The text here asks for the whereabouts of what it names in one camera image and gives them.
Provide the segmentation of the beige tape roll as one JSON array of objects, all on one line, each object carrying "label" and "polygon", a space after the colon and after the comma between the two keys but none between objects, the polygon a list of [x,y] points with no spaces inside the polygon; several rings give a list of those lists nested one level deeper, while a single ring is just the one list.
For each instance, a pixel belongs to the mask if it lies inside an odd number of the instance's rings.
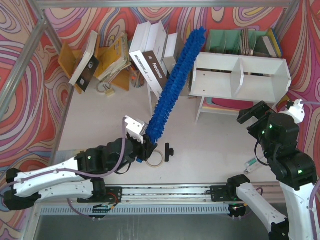
[{"label": "beige tape roll", "polygon": [[151,168],[159,168],[165,162],[164,154],[159,150],[154,150],[151,157],[146,161],[146,164]]}]

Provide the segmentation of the black plastic clip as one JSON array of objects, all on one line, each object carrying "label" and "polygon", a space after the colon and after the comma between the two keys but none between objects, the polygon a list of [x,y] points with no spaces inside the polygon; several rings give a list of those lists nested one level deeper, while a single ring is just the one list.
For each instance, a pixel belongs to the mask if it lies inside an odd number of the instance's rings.
[{"label": "black plastic clip", "polygon": [[170,161],[170,157],[174,156],[174,153],[174,149],[170,147],[170,144],[167,142],[165,144],[164,162],[168,163]]}]

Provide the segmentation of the blue microfiber duster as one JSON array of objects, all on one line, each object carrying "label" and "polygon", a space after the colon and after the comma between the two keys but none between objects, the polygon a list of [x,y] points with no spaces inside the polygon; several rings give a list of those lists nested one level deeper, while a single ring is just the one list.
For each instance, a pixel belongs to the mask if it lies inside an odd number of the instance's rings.
[{"label": "blue microfiber duster", "polygon": [[164,133],[170,114],[206,41],[205,33],[206,29],[202,26],[190,33],[145,130],[146,141],[142,153],[137,156],[139,163],[147,161],[158,146],[158,140]]}]

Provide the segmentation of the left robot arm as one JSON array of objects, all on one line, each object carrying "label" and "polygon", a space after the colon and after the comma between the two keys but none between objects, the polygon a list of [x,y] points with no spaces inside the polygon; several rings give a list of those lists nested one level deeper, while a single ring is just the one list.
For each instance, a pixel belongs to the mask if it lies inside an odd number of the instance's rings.
[{"label": "left robot arm", "polygon": [[111,194],[104,178],[136,159],[148,160],[157,146],[146,134],[142,142],[127,135],[43,169],[22,172],[11,168],[6,173],[9,189],[3,194],[3,203],[11,211],[25,210],[52,199],[105,203]]}]

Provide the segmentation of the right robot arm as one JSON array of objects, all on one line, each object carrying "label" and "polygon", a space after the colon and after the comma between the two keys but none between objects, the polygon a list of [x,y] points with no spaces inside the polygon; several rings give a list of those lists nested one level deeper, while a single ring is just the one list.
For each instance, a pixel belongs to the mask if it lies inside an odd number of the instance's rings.
[{"label": "right robot arm", "polygon": [[285,198],[287,215],[277,213],[243,174],[227,180],[228,196],[246,203],[263,223],[271,240],[318,240],[320,226],[316,190],[320,186],[313,159],[297,148],[299,124],[305,117],[302,99],[289,101],[286,110],[275,112],[264,101],[240,110],[237,122],[252,117],[257,122],[248,133],[261,146],[271,172],[279,182]]}]

